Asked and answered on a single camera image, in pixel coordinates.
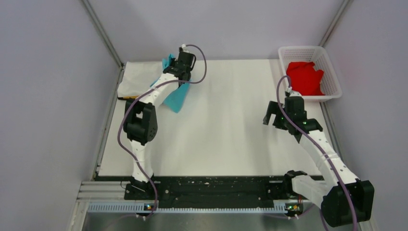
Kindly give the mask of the teal t shirt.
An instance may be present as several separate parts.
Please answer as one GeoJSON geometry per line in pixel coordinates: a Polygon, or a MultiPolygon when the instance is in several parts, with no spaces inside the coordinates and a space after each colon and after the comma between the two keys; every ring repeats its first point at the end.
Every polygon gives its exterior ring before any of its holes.
{"type": "MultiPolygon", "coordinates": [[[[164,68],[167,67],[168,65],[168,59],[163,59],[162,60],[162,67],[163,67],[163,74],[164,73],[164,68]]],[[[167,74],[167,76],[161,75],[152,85],[151,87],[156,87],[157,85],[169,81],[168,77],[174,76],[172,74],[167,74]]],[[[178,113],[184,103],[184,99],[187,94],[187,90],[189,89],[190,84],[188,81],[183,81],[182,82],[177,82],[177,88],[170,92],[164,99],[163,103],[168,106],[173,112],[178,113]]]]}

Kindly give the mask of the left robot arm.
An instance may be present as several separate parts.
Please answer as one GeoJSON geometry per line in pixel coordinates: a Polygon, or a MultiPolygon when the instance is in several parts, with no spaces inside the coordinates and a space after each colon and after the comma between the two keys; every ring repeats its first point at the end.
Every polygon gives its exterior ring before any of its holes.
{"type": "Polygon", "coordinates": [[[152,92],[141,97],[134,103],[134,99],[127,99],[125,113],[127,117],[123,124],[123,131],[130,140],[134,161],[131,184],[136,187],[136,193],[143,199],[152,197],[153,184],[149,178],[153,176],[152,164],[145,153],[146,144],[152,141],[158,132],[156,108],[176,90],[186,87],[191,71],[195,65],[196,56],[190,52],[180,51],[177,58],[171,58],[161,76],[149,88],[152,92]]]}

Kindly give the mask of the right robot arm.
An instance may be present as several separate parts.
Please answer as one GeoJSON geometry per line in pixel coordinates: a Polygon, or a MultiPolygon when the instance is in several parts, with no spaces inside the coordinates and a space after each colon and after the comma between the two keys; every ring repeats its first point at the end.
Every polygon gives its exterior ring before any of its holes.
{"type": "Polygon", "coordinates": [[[324,182],[312,179],[303,171],[290,170],[284,175],[282,192],[288,198],[304,196],[316,205],[331,227],[369,221],[372,215],[374,186],[361,180],[341,160],[314,118],[308,118],[301,96],[287,96],[284,103],[270,101],[264,125],[289,132],[303,147],[323,176],[324,182]]]}

